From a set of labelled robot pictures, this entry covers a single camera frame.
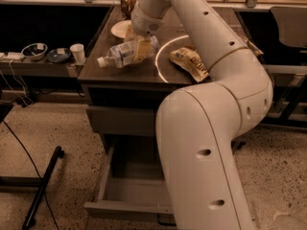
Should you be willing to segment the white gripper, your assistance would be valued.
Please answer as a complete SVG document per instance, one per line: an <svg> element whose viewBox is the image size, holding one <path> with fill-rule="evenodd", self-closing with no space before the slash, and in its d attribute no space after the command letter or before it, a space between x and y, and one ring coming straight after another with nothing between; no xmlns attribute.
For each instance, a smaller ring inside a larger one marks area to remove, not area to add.
<svg viewBox="0 0 307 230"><path fill-rule="evenodd" d="M128 26L124 41L131 41L137 35L155 35L163 24L163 8L158 5L147 5L137 2L132 14L131 25ZM152 48L148 37L140 36L135 40L134 62L142 62L148 57Z"/></svg>

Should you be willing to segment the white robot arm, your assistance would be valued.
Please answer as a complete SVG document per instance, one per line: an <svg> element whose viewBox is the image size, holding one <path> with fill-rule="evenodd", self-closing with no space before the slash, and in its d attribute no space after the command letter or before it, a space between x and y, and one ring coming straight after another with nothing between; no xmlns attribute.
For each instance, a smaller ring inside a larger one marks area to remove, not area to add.
<svg viewBox="0 0 307 230"><path fill-rule="evenodd" d="M174 9L211 81L180 88L155 122L160 161L178 230L254 230L231 142L257 126L272 82L246 43L205 0L137 0L133 30L153 35Z"/></svg>

